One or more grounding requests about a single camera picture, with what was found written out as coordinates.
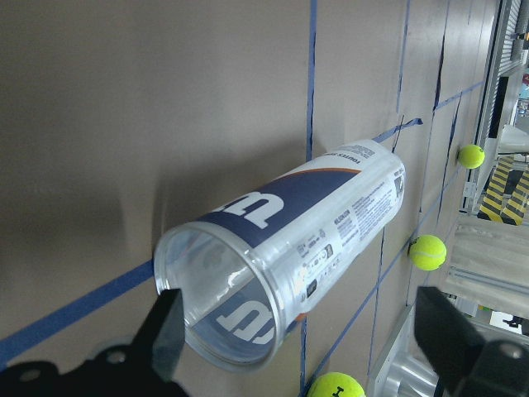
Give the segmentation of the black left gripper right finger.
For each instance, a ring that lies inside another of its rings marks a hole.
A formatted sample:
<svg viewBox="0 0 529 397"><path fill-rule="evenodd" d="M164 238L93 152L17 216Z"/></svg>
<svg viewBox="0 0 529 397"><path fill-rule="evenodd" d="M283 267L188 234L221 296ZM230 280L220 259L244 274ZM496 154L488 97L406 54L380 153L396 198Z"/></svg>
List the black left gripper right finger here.
<svg viewBox="0 0 529 397"><path fill-rule="evenodd" d="M450 396L528 395L528 346L485 338L436 287L417 289L414 336Z"/></svg>

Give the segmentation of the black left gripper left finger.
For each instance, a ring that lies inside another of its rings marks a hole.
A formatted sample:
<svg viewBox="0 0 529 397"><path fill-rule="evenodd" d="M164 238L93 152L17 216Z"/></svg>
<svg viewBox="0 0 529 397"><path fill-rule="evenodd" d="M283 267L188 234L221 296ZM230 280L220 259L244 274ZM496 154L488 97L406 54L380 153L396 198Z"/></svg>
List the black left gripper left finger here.
<svg viewBox="0 0 529 397"><path fill-rule="evenodd" d="M185 396L173 380L185 342L180 289L163 291L129 344L101 350L68 372L50 361L1 371L2 396Z"/></svg>

